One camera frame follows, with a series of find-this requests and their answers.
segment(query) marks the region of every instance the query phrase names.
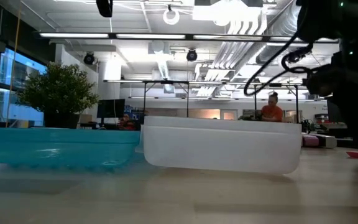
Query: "white ceiling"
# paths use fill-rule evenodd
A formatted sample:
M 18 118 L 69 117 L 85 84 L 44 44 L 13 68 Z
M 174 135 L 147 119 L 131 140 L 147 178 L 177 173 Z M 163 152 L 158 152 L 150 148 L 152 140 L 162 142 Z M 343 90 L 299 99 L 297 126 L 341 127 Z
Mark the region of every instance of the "white ceiling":
M 268 20 L 272 19 L 290 0 L 277 0 L 277 7 L 270 10 Z M 95 4 L 84 4 L 82 2 L 56 2 L 54 0 L 22 0 L 22 19 L 32 27 L 45 32 L 153 32 L 153 33 L 189 33 L 189 34 L 224 34 L 227 27 L 216 26 L 211 21 L 194 21 L 190 15 L 180 14 L 177 24 L 171 26 L 162 19 L 163 11 L 147 11 L 146 18 L 141 7 L 130 5 L 127 9 L 118 5 L 113 7 L 112 19 L 100 16 Z M 7 10 L 17 14 L 19 0 L 0 0 L 0 4 Z M 194 1 L 185 1 L 187 7 L 192 9 Z M 145 6 L 146 10 L 165 9 L 165 6 Z M 127 66 L 122 69 L 124 74 L 150 73 L 157 69 L 156 62 L 138 62 L 140 55 L 147 56 L 150 41 L 133 40 L 80 40 L 73 41 L 77 45 L 115 45 L 128 61 Z M 213 60 L 219 52 L 221 42 L 169 42 L 171 52 L 175 51 L 175 60 L 168 62 L 170 70 L 194 71 L 196 63 L 188 63 L 185 59 L 189 48 L 195 48 L 200 60 Z M 313 55 L 319 63 L 324 63 L 330 56 L 338 51 L 337 45 L 316 44 Z M 309 66 L 316 66 L 318 62 L 313 56 L 304 59 Z M 267 76 L 274 75 L 282 68 L 270 67 Z

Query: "metal pole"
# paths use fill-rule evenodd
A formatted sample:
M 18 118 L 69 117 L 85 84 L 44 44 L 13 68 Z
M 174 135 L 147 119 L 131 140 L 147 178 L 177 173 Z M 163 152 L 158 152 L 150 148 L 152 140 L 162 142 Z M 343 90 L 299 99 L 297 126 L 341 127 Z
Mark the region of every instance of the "metal pole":
M 190 84 L 187 83 L 187 117 L 189 117 L 189 91 L 190 90 Z
M 296 123 L 299 124 L 299 99 L 298 99 L 298 86 L 295 86 L 295 98 L 296 98 Z
M 146 89 L 147 83 L 144 83 L 144 98 L 143 98 L 143 116 L 146 115 L 146 93 L 147 93 L 147 89 Z
M 256 102 L 256 94 L 254 95 L 254 101 L 255 101 L 255 119 L 258 115 L 257 113 L 257 102 Z

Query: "ceiling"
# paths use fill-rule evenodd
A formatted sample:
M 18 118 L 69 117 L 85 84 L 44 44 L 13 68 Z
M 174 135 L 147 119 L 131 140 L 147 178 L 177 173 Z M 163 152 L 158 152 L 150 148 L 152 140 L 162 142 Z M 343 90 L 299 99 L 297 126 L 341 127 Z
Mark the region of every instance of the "ceiling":
M 175 6 L 180 12 L 180 19 L 175 25 L 169 25 L 163 20 L 166 5 L 141 5 L 141 4 L 115 4 L 111 19 L 100 16 L 95 4 L 64 0 L 0 0 L 0 5 L 17 14 L 21 2 L 22 19 L 35 29 L 42 32 L 139 32 L 139 33 L 172 33 L 172 34 L 227 34 L 230 26 L 217 26 L 213 21 L 195 21 L 192 19 L 191 10 L 195 0 L 184 0 L 182 6 Z M 277 6 L 265 9 L 267 24 L 276 19 L 290 0 L 276 0 Z M 81 47 L 86 45 L 114 45 L 120 51 L 126 63 L 122 67 L 122 73 L 127 77 L 136 74 L 152 73 L 158 70 L 159 64 L 155 61 L 147 61 L 149 40 L 73 40 L 65 42 L 68 50 L 74 51 L 75 46 L 80 46 L 73 53 L 78 58 L 86 53 Z M 223 42 L 189 42 L 166 41 L 170 46 L 173 60 L 167 62 L 169 70 L 195 71 L 197 63 L 213 61 L 223 46 Z M 189 49 L 196 49 L 199 62 L 187 62 L 186 55 Z M 313 55 L 307 56 L 300 63 L 308 67 L 318 66 L 320 63 L 329 63 L 333 53 L 337 52 L 337 44 L 316 44 Z M 100 57 L 108 57 L 109 52 L 101 52 Z M 265 71 L 266 77 L 271 77 L 283 70 L 278 65 L 269 66 Z

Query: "person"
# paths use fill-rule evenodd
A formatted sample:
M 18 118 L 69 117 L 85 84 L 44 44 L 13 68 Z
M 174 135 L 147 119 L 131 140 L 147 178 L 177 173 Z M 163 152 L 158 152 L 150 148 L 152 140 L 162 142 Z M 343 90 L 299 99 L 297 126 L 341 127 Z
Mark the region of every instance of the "person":
M 278 93 L 273 93 L 268 98 L 268 105 L 262 108 L 262 121 L 282 122 L 283 110 L 277 106 Z

